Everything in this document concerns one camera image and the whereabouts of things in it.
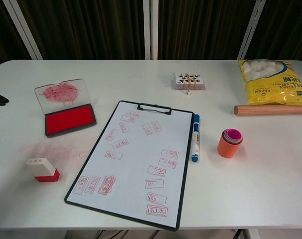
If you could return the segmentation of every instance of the clipboard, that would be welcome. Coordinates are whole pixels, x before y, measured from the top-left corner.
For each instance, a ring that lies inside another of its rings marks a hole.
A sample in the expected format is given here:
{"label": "clipboard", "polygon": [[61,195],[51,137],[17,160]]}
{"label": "clipboard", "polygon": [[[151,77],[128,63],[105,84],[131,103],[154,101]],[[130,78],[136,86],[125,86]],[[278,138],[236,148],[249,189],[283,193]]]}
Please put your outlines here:
{"label": "clipboard", "polygon": [[193,123],[193,112],[118,102],[65,202],[177,231]]}

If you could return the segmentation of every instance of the rolling pin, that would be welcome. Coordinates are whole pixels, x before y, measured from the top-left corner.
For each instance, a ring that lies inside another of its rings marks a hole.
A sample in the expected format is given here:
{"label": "rolling pin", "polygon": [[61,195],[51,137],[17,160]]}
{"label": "rolling pin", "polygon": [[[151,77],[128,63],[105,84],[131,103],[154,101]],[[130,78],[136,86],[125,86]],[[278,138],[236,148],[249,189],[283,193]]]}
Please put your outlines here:
{"label": "rolling pin", "polygon": [[302,106],[261,105],[261,106],[235,106],[237,116],[262,116],[262,115],[294,115],[302,114]]}

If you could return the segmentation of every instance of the pink ink smudge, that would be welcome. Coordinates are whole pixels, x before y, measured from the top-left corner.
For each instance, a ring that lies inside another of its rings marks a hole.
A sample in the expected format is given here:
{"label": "pink ink smudge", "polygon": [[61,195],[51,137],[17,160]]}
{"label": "pink ink smudge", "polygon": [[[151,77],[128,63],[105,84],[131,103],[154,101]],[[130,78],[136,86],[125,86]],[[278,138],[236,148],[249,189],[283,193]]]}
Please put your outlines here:
{"label": "pink ink smudge", "polygon": [[59,85],[48,87],[43,91],[42,95],[48,100],[53,102],[72,102],[78,97],[77,87],[68,83],[60,83]]}

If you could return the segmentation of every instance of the yellow bag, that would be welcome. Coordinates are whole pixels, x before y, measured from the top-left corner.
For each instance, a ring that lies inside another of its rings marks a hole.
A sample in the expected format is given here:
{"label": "yellow bag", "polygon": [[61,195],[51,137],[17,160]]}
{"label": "yellow bag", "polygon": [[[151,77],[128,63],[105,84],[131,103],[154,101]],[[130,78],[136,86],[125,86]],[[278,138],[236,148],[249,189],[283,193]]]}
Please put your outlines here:
{"label": "yellow bag", "polygon": [[302,106],[302,83],[290,62],[239,60],[249,105]]}

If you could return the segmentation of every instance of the marker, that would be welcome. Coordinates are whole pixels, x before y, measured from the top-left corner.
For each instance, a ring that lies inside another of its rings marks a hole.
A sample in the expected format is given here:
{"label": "marker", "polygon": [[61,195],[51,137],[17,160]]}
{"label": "marker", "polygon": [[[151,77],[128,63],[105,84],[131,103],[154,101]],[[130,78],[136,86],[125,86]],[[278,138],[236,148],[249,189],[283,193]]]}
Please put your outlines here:
{"label": "marker", "polygon": [[194,127],[193,127],[193,147],[192,147],[192,161],[198,162],[200,158],[200,122],[199,115],[194,115]]}

